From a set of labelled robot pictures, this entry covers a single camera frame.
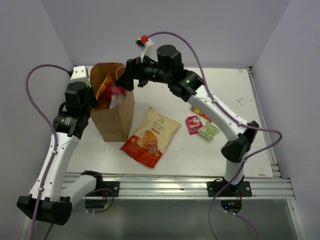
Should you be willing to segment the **orange Kettle chips bag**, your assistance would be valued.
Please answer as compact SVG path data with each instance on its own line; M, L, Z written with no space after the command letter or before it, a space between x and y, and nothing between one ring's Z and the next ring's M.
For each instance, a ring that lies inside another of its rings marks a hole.
M109 87L114 86L114 82L115 81L114 81L113 74L109 72L95 94L95 98L97 101L97 104L94 107L95 110L109 109L110 103L111 103L111 97L107 93L107 90L109 89Z

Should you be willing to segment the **pink silver chips bag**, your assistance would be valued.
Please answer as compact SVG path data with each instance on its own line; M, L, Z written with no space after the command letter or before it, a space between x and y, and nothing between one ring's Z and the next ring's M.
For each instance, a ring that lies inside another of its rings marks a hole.
M109 102L109 109L115 109L119 107L123 99L126 97L126 90L122 87L107 86L105 94Z

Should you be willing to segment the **cassava chips bag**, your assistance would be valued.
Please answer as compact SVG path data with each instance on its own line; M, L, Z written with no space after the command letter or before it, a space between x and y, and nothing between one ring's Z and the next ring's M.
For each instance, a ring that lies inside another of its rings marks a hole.
M154 168L181 124L150 107L134 134L120 148L135 161Z

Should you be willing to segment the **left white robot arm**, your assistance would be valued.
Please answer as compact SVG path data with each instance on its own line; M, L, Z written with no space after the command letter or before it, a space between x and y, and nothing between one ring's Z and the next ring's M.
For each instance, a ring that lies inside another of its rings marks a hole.
M67 85L65 102L53 120L50 147L36 183L27 196L20 196L17 207L30 219L63 226L73 207L87 194L103 193L102 174L86 170L62 189L70 159L89 124L95 96L91 87L77 81Z

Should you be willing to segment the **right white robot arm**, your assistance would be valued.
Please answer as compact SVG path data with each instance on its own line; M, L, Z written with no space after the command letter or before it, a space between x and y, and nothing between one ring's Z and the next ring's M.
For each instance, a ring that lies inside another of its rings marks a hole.
M166 84L173 95L198 108L217 125L227 138L221 149L226 159L222 189L227 196L235 196L241 190L245 158L257 135L258 123L237 117L212 92L206 90L204 80L184 68L182 55L173 45L160 46L157 61L150 58L143 60L141 57L127 60L124 73L115 85L132 91L134 80L138 81L140 88L148 82Z

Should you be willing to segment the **brown paper bag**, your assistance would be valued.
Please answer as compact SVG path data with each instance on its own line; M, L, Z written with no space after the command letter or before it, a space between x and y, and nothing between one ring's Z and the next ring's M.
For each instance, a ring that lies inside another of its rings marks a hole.
M96 95L98 88L109 72L112 73L115 83L124 70L124 65L117 62L97 63L94 65L90 71L90 83L94 94ZM104 142L126 142L128 140L134 108L134 93L127 91L119 107L104 110L95 110L94 108L91 111L92 121Z

